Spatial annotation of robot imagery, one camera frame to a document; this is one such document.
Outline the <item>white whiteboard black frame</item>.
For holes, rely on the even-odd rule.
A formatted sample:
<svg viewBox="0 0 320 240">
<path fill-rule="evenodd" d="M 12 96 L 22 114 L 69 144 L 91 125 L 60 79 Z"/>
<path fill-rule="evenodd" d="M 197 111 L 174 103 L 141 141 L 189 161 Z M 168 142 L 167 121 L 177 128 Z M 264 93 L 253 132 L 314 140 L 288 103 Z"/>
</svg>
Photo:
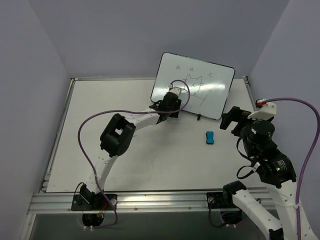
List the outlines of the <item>white whiteboard black frame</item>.
<svg viewBox="0 0 320 240">
<path fill-rule="evenodd" d="M 235 69 L 170 52 L 162 54 L 150 100 L 161 100 L 169 91 L 169 84 L 181 88 L 179 99 L 186 112 L 219 120 L 224 112 Z"/>
</svg>

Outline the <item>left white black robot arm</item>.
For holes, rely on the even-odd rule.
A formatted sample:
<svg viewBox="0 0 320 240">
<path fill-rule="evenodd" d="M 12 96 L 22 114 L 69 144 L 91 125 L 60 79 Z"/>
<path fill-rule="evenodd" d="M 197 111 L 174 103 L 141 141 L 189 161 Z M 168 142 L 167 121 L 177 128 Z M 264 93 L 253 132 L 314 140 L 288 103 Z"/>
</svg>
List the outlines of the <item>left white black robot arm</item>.
<svg viewBox="0 0 320 240">
<path fill-rule="evenodd" d="M 100 136 L 100 149 L 108 153 L 108 157 L 98 160 L 93 164 L 82 146 L 80 134 L 83 126 L 79 127 L 77 139 L 82 153 L 92 168 L 92 174 L 88 181 L 80 188 L 80 196 L 83 204 L 90 210 L 95 210 L 100 206 L 103 187 L 107 176 L 115 163 L 116 159 L 123 155 L 129 148 L 134 133 L 138 130 L 157 125 L 167 118 L 177 118 L 180 111 L 182 100 L 179 99 L 181 89 L 173 87 L 162 100 L 149 106 L 145 111 L 133 112 L 117 110 Z"/>
</svg>

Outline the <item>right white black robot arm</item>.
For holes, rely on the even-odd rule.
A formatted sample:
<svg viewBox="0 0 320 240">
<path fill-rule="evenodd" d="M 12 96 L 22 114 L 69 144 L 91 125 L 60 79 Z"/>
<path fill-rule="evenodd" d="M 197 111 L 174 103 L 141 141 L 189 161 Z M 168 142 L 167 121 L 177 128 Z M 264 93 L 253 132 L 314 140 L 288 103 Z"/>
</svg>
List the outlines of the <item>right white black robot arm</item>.
<svg viewBox="0 0 320 240">
<path fill-rule="evenodd" d="M 231 133 L 243 143 L 245 153 L 241 156 L 250 161 L 249 174 L 258 174 L 265 185 L 278 216 L 269 213 L 239 180 L 223 187 L 222 200 L 242 210 L 267 240 L 316 240 L 296 192 L 293 164 L 272 140 L 275 127 L 271 121 L 276 114 L 272 107 L 273 103 L 250 112 L 233 106 L 222 115 L 220 128 L 226 130 L 231 122 L 237 123 Z"/>
</svg>

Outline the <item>blue bone-shaped eraser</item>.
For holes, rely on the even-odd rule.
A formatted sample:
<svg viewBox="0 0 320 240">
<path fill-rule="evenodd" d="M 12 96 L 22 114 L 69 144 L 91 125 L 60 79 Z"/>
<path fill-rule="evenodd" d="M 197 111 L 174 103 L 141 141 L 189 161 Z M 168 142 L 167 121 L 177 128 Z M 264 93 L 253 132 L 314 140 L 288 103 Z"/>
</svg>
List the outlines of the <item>blue bone-shaped eraser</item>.
<svg viewBox="0 0 320 240">
<path fill-rule="evenodd" d="M 206 137 L 205 142 L 207 145 L 213 145 L 215 143 L 213 131 L 206 131 L 205 137 Z"/>
</svg>

